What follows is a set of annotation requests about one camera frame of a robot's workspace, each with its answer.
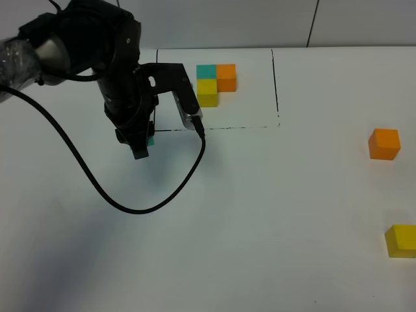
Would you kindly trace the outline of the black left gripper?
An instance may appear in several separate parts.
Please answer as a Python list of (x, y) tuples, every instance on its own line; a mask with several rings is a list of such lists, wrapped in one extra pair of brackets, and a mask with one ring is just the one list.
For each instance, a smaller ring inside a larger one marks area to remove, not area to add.
[(97, 80), (105, 115), (115, 126), (116, 138), (130, 145), (135, 159), (149, 156), (148, 140), (155, 134), (150, 116), (157, 104), (157, 96), (149, 93), (151, 83), (140, 71), (141, 65), (114, 66)]

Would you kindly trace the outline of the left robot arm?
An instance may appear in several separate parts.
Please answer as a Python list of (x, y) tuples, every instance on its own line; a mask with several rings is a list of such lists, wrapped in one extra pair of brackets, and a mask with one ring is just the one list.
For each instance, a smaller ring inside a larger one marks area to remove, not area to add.
[(23, 44), (39, 70), (37, 83), (97, 82), (117, 139), (141, 159), (154, 134), (157, 98), (138, 63), (140, 36), (141, 24), (126, 10), (106, 1), (70, 1), (21, 26), (7, 44)]

